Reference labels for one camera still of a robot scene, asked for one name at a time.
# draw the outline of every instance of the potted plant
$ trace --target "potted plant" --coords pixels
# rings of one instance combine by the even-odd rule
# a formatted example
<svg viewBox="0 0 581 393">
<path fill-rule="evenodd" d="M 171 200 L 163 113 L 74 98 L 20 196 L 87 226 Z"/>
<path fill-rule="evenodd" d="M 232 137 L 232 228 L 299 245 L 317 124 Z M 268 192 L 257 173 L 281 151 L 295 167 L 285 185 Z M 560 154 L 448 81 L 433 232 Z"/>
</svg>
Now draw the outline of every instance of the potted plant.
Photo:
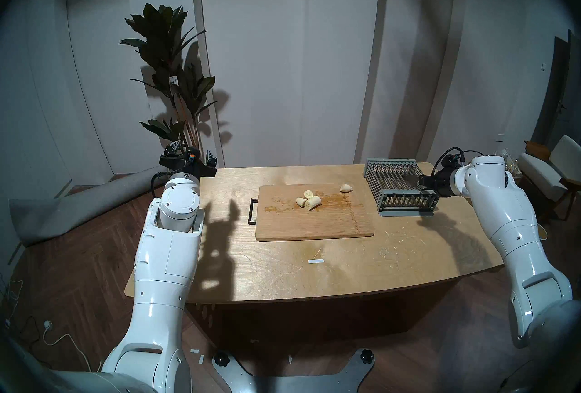
<svg viewBox="0 0 581 393">
<path fill-rule="evenodd" d="M 132 19 L 125 19 L 131 28 L 145 38 L 127 38 L 121 40 L 119 44 L 127 44 L 136 48 L 141 58 L 147 65 L 155 70 L 152 75 L 153 84 L 141 82 L 155 88 L 166 96 L 175 110 L 178 121 L 167 123 L 165 120 L 159 122 L 156 119 L 148 120 L 148 123 L 141 122 L 141 125 L 150 132 L 161 138 L 178 142 L 174 149 L 182 152 L 191 145 L 202 150 L 200 133 L 198 131 L 198 119 L 202 111 L 210 107 L 216 101 L 204 105 L 206 93 L 214 86 L 215 78 L 197 77 L 193 64 L 185 67 L 181 65 L 181 51 L 195 37 L 205 31 L 201 31 L 186 40 L 193 27 L 181 35 L 181 28 L 184 23 L 187 11 L 182 7 L 173 9 L 160 5 L 158 9 L 151 4 L 145 4 L 143 16 L 131 15 Z"/>
</svg>

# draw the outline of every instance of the wooden chair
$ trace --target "wooden chair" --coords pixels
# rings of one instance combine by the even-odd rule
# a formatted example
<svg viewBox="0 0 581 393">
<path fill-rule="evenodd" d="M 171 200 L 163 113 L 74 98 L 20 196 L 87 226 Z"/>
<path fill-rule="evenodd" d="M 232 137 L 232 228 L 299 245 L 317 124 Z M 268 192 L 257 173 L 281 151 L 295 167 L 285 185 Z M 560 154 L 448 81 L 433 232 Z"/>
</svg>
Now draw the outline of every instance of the wooden chair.
<svg viewBox="0 0 581 393">
<path fill-rule="evenodd" d="M 575 195 L 581 190 L 581 146 L 567 135 L 563 135 L 551 152 L 544 144 L 527 142 L 526 153 L 520 155 L 518 167 L 527 179 L 549 201 L 547 215 L 568 196 L 569 207 L 565 220 L 571 214 Z"/>
</svg>

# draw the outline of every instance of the banana piece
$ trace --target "banana piece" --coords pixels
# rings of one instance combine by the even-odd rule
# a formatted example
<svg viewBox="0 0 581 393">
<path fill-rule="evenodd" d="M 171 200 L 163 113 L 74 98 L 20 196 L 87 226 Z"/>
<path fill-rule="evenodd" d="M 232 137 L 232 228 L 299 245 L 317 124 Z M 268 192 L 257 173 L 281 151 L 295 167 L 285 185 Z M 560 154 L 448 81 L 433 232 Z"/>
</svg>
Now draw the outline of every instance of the banana piece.
<svg viewBox="0 0 581 393">
<path fill-rule="evenodd" d="M 321 198 L 319 196 L 313 196 L 304 203 L 305 208 L 313 210 L 316 206 L 321 204 Z"/>
</svg>

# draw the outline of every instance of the cushion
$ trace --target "cushion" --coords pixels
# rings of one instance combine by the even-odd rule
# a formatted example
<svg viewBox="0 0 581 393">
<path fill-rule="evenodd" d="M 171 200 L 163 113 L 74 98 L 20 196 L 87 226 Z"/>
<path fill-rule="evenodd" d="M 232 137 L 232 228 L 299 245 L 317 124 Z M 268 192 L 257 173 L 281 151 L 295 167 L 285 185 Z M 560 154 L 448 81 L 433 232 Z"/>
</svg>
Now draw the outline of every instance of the cushion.
<svg viewBox="0 0 581 393">
<path fill-rule="evenodd" d="M 539 158 L 521 154 L 518 158 L 518 167 L 552 201 L 558 201 L 567 191 L 567 188 L 559 183 L 561 175 Z"/>
<path fill-rule="evenodd" d="M 564 178 L 581 181 L 581 146 L 572 138 L 563 135 L 549 160 Z"/>
</svg>

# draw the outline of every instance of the wooden cutting board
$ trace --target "wooden cutting board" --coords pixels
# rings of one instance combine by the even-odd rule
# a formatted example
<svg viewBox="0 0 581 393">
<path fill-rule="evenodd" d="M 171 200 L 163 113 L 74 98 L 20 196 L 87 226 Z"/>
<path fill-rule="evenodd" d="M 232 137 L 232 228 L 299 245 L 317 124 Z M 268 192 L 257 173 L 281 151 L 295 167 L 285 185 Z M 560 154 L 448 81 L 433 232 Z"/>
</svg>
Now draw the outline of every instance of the wooden cutting board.
<svg viewBox="0 0 581 393">
<path fill-rule="evenodd" d="M 373 225 L 357 192 L 341 193 L 339 184 L 263 185 L 258 190 L 256 240 L 288 241 L 370 237 Z M 313 210 L 296 199 L 311 190 L 323 202 Z"/>
</svg>

